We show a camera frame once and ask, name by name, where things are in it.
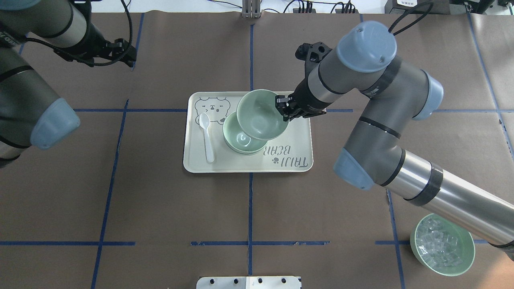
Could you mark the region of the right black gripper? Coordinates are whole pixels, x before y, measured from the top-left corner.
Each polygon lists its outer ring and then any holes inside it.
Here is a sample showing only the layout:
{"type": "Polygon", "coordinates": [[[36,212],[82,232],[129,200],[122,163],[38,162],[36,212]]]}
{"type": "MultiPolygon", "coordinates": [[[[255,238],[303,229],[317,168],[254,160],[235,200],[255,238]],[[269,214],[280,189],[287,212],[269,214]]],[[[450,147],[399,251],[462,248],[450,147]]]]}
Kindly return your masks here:
{"type": "Polygon", "coordinates": [[[308,87],[307,79],[304,78],[293,93],[289,95],[276,95],[275,106],[290,106],[281,108],[283,121],[303,117],[310,118],[326,114],[328,104],[316,99],[308,87]]]}

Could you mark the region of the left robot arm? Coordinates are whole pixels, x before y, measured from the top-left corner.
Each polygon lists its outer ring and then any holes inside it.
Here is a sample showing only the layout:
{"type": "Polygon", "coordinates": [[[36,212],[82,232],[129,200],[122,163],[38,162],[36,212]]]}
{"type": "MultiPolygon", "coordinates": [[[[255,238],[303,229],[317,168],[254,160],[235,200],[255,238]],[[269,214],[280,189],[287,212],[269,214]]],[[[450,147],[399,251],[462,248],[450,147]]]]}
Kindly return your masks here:
{"type": "Polygon", "coordinates": [[[79,128],[75,111],[16,47],[33,33],[57,51],[91,61],[107,41],[90,21],[90,13],[91,5],[84,0],[2,0],[1,167],[29,147],[49,149],[79,128]]]}

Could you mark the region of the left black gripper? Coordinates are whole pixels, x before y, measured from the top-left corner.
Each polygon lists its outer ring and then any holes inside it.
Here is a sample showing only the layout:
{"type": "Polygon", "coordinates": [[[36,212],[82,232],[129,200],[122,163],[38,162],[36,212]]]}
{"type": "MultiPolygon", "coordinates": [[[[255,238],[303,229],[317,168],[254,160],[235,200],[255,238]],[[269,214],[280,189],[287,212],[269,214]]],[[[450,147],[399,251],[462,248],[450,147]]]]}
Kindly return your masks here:
{"type": "Polygon", "coordinates": [[[85,61],[93,61],[95,57],[105,60],[113,60],[112,58],[112,42],[106,40],[98,28],[88,22],[86,35],[83,39],[82,59],[85,61]]]}

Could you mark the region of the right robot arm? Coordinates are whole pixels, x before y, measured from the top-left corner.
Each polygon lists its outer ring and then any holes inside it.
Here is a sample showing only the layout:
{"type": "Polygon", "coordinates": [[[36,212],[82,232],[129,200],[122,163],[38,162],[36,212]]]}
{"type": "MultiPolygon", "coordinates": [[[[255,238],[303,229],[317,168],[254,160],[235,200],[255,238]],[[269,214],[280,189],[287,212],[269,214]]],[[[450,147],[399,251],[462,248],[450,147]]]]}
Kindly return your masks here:
{"type": "Polygon", "coordinates": [[[397,55],[391,28],[361,22],[336,47],[304,43],[295,57],[305,62],[305,78],[290,95],[276,97],[285,121],[323,115],[353,89],[369,99],[333,167],[341,179],[362,190],[387,188],[513,258],[512,204],[399,145],[409,121],[439,107],[444,88],[397,55]]]}

